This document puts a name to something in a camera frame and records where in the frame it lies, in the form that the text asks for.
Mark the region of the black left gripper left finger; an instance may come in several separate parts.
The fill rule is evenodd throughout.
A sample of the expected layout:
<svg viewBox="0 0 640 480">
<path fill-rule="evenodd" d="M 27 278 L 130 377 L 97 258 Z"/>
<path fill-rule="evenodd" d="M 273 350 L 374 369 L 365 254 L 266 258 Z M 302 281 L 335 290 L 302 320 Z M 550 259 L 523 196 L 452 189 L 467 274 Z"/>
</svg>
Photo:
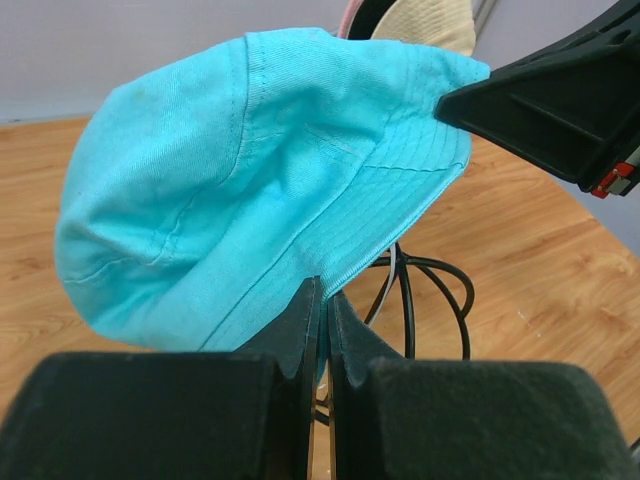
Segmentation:
<svg viewBox="0 0 640 480">
<path fill-rule="evenodd" d="M 1 427 L 5 479 L 306 479 L 322 288 L 225 353 L 67 352 Z"/>
</svg>

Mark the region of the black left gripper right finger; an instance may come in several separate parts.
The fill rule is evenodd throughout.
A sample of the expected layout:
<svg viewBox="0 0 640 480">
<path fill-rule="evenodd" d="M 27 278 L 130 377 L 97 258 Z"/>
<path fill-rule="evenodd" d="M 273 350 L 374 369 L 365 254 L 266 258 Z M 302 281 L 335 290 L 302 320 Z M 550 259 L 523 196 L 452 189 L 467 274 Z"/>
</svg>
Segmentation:
<svg viewBox="0 0 640 480">
<path fill-rule="evenodd" d="M 563 363 L 409 360 L 328 305 L 336 479 L 631 479 L 598 384 Z"/>
</svg>

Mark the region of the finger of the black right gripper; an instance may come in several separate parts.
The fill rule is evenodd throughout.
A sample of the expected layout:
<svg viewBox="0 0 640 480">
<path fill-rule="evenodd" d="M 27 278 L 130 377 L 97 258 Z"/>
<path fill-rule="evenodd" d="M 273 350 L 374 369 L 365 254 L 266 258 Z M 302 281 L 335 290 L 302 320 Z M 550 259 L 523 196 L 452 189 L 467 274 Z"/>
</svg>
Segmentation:
<svg viewBox="0 0 640 480">
<path fill-rule="evenodd" d="M 591 191 L 639 149 L 639 3 L 443 96 L 438 120 Z"/>
</svg>

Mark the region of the beige bucket hat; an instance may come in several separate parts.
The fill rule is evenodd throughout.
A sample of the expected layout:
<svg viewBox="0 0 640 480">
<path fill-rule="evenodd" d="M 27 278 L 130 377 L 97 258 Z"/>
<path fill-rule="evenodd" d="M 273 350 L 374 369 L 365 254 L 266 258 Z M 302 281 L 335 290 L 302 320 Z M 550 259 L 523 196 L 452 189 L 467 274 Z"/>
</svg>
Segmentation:
<svg viewBox="0 0 640 480">
<path fill-rule="evenodd" d="M 372 39 L 429 45 L 470 56 L 476 44 L 472 1 L 395 1 L 377 24 Z"/>
</svg>

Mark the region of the turquoise bucket hat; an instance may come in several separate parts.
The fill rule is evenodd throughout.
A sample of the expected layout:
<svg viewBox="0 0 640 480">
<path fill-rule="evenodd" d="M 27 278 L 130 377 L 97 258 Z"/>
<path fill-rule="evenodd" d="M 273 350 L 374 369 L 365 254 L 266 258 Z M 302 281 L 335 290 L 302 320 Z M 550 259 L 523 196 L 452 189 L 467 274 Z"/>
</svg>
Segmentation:
<svg viewBox="0 0 640 480">
<path fill-rule="evenodd" d="M 489 67 L 317 28 L 254 32 L 116 88 L 73 152 L 57 275 L 98 334 L 235 349 L 301 282 L 342 289 L 466 169 L 434 116 Z"/>
</svg>

